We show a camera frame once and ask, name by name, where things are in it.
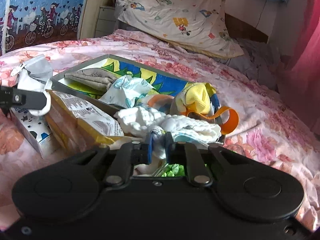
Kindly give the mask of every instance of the orange strap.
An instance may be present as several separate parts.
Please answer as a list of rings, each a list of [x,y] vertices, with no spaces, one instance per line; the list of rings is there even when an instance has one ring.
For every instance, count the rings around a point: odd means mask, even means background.
[[[204,119],[212,120],[212,119],[217,118],[218,116],[220,116],[222,113],[224,113],[227,110],[229,111],[229,119],[224,124],[220,125],[221,134],[226,135],[226,134],[232,133],[237,128],[238,123],[239,123],[238,113],[234,109],[232,109],[231,107],[228,107],[228,106],[222,106],[212,116],[205,116],[203,114],[198,114],[198,115],[203,117]],[[195,113],[195,112],[188,109],[186,112],[186,116],[188,116],[190,113]]]

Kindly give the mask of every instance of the white towel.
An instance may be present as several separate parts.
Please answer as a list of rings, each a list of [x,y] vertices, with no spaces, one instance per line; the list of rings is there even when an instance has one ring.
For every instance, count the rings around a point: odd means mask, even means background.
[[[183,115],[166,115],[154,108],[141,106],[122,109],[115,114],[124,133],[146,138],[157,126],[166,132],[171,132],[173,139],[179,137],[188,142],[198,141],[202,144],[215,142],[221,136],[221,128],[214,123],[195,120]],[[165,152],[153,152],[160,159],[165,158]]]

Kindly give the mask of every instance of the white box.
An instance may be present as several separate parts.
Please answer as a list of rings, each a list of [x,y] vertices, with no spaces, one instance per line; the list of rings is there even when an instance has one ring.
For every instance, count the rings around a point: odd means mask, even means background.
[[[13,123],[43,159],[60,147],[44,116],[33,116],[27,109],[15,107],[10,113]]]

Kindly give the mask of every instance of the pillow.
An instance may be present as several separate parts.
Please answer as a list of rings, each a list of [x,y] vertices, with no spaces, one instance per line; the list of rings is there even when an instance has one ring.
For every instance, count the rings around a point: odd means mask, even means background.
[[[224,23],[225,0],[116,0],[118,20],[211,57],[243,55]]]

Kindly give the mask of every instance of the white wall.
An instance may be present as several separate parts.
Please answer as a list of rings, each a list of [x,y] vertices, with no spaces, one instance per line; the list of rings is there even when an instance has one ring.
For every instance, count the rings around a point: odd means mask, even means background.
[[[266,5],[265,3],[266,0],[226,0],[225,11],[270,36],[278,3],[270,1],[267,1]]]
[[[289,0],[280,4],[270,42],[275,44],[282,55],[292,56],[303,24],[307,0]]]

